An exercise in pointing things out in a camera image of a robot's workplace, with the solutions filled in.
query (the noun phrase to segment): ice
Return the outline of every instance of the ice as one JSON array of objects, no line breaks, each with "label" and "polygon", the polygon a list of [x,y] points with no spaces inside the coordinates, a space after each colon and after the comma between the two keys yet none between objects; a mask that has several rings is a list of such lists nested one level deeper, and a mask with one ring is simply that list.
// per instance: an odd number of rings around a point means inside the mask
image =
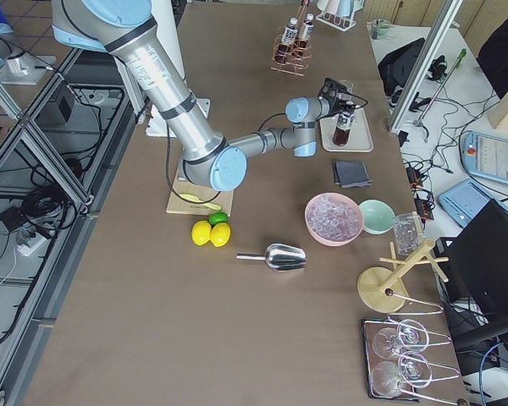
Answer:
[{"label": "ice", "polygon": [[360,232],[357,214],[346,204],[328,196],[321,196],[306,213],[312,231],[335,242],[355,237]]}]

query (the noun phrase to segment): lime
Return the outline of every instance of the lime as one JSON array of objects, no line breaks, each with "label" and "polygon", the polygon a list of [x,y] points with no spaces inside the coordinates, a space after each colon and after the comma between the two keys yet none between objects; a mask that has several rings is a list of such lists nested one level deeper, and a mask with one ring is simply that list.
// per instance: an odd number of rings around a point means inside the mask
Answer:
[{"label": "lime", "polygon": [[216,226],[220,222],[228,222],[228,215],[222,211],[218,211],[209,216],[209,223]]},{"label": "lime", "polygon": [[195,245],[204,245],[211,238],[211,224],[207,220],[201,220],[192,227],[192,241]]},{"label": "lime", "polygon": [[215,247],[222,247],[229,241],[231,235],[231,228],[226,222],[220,222],[211,230],[211,242]]}]

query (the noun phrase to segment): scoop handle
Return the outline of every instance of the scoop handle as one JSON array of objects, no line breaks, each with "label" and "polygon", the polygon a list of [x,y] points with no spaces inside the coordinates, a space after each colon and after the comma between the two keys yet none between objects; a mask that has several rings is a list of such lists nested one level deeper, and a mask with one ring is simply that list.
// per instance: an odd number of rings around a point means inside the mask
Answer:
[{"label": "scoop handle", "polygon": [[258,254],[237,254],[235,256],[238,260],[259,260],[259,261],[265,261],[265,256],[258,255]]}]

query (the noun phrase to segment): folded gray cloth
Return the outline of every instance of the folded gray cloth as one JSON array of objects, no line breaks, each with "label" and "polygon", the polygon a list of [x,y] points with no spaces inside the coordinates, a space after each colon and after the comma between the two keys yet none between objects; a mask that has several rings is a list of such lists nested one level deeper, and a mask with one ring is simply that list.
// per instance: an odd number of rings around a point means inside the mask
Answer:
[{"label": "folded gray cloth", "polygon": [[372,180],[367,175],[363,162],[337,161],[333,164],[335,184],[342,188],[364,188],[370,186]]}]

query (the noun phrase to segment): metal scoop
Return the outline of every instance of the metal scoop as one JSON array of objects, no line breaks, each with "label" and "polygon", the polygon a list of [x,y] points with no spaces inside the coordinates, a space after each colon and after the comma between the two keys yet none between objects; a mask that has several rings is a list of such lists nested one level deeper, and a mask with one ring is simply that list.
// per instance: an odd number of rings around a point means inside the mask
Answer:
[{"label": "metal scoop", "polygon": [[306,254],[301,248],[286,244],[271,244],[265,250],[265,255],[237,254],[238,260],[265,261],[274,271],[285,272],[303,269],[306,264]]}]

